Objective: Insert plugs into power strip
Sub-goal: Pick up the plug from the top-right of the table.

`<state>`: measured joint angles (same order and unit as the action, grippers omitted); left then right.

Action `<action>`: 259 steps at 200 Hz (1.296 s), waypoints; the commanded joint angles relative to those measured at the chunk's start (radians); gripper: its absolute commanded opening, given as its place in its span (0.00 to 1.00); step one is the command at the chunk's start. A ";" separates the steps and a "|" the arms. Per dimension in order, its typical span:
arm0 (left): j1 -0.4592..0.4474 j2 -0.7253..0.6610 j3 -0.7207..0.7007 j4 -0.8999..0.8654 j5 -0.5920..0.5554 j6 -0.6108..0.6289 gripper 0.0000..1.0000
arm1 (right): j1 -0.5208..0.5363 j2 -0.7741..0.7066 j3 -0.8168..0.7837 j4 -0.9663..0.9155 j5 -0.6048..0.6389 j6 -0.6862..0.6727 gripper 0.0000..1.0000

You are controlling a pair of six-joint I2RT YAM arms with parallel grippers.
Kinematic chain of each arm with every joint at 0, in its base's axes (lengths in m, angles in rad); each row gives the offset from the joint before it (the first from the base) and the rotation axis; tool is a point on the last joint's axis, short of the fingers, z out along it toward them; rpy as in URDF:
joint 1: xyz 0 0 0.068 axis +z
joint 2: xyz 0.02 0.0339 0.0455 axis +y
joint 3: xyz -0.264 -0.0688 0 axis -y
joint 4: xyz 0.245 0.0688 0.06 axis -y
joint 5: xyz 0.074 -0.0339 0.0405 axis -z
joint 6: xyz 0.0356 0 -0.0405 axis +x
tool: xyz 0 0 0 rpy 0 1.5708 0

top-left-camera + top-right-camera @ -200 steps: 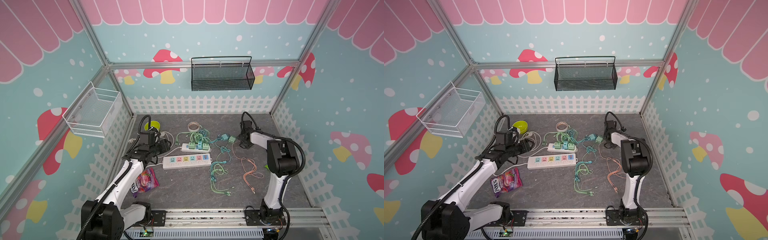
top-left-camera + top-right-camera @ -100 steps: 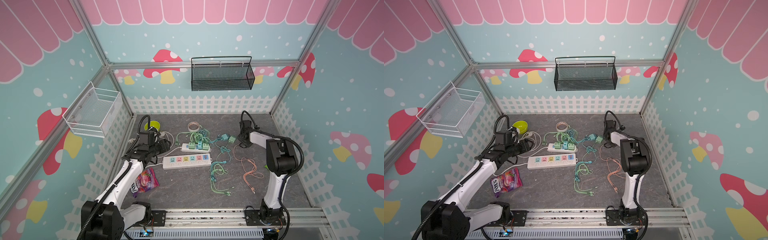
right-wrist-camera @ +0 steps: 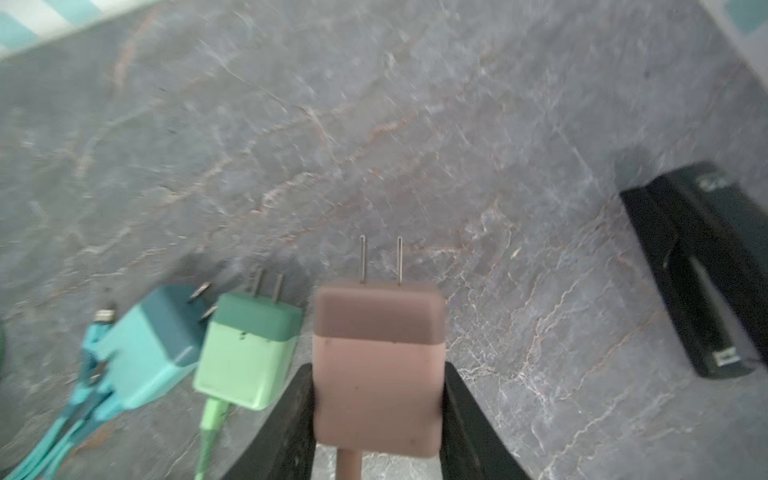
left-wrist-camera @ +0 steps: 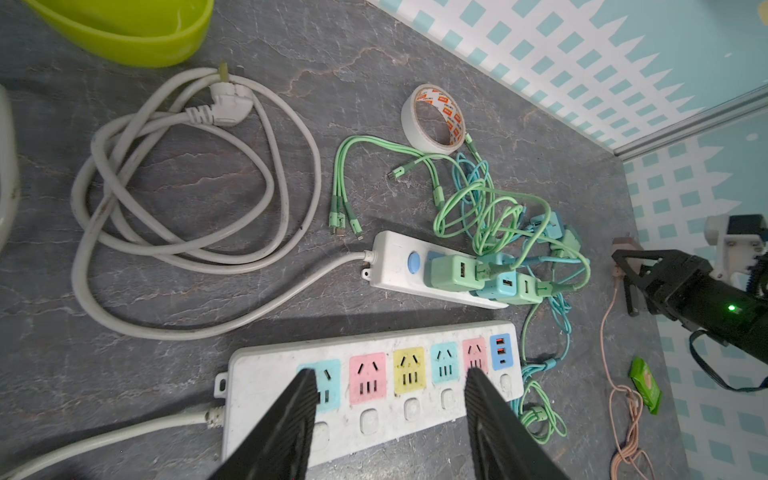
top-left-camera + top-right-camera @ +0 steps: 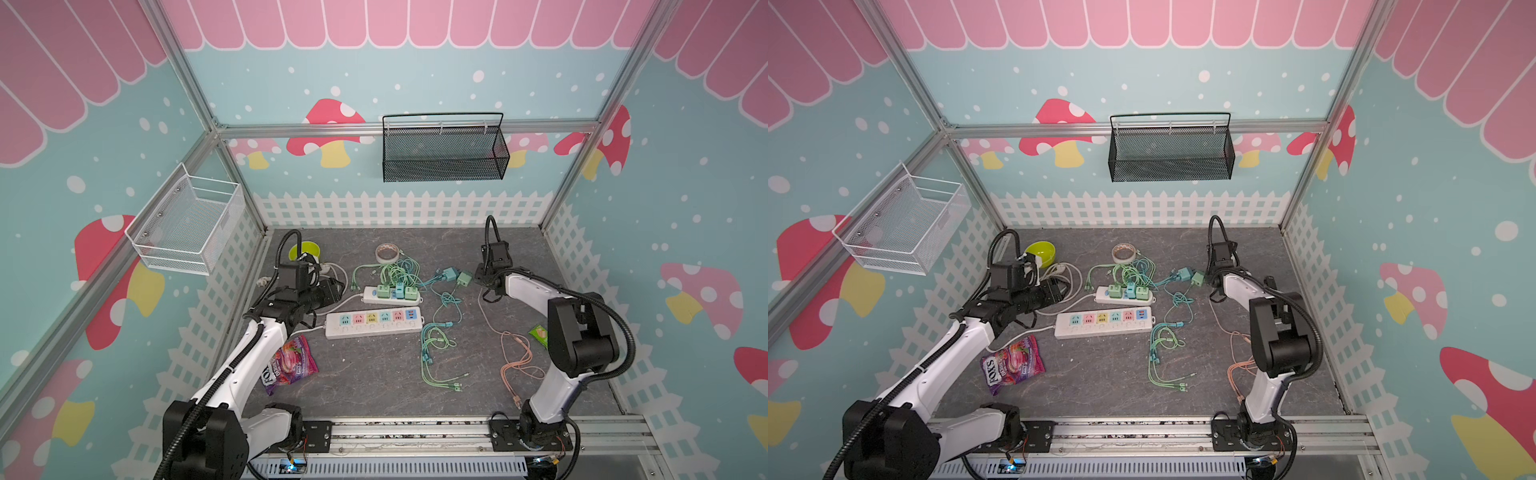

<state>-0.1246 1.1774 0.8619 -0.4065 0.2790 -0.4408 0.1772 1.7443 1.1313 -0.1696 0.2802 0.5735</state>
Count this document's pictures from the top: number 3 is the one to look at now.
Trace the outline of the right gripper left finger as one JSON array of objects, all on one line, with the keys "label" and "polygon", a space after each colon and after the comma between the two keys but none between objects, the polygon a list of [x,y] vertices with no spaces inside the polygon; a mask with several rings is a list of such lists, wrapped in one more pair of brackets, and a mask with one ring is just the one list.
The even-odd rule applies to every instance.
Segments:
[{"label": "right gripper left finger", "polygon": [[225,480],[305,480],[312,476],[317,445],[312,373],[310,363],[299,367],[259,432],[223,475]]}]

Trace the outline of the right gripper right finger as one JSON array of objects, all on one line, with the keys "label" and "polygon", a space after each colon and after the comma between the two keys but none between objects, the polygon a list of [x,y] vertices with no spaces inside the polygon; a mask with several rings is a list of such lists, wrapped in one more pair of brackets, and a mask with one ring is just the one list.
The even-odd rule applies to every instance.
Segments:
[{"label": "right gripper right finger", "polygon": [[479,407],[455,366],[445,363],[442,478],[530,480]]}]

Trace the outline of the pink charger plug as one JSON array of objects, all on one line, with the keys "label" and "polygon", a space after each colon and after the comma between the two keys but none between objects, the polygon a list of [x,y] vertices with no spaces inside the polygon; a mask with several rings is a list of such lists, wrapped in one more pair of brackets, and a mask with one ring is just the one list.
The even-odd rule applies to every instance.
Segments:
[{"label": "pink charger plug", "polygon": [[328,282],[314,297],[316,440],[339,450],[430,458],[442,441],[446,301],[432,283]]}]

